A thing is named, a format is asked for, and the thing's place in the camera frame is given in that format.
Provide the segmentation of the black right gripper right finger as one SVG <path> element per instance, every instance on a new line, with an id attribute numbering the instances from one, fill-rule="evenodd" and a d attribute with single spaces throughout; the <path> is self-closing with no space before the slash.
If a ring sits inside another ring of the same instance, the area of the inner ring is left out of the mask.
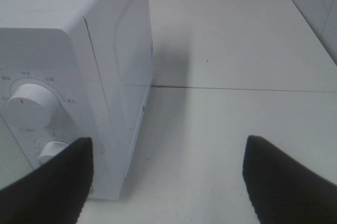
<path id="1" fill-rule="evenodd" d="M 242 174 L 260 223 L 336 223 L 336 184 L 267 139 L 248 136 Z"/>

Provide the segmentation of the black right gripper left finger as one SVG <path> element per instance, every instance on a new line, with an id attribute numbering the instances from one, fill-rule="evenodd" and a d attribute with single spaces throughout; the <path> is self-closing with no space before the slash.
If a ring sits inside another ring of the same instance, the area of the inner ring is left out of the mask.
<path id="1" fill-rule="evenodd" d="M 93 174 L 92 139 L 79 138 L 1 189 L 1 223 L 77 223 Z"/>

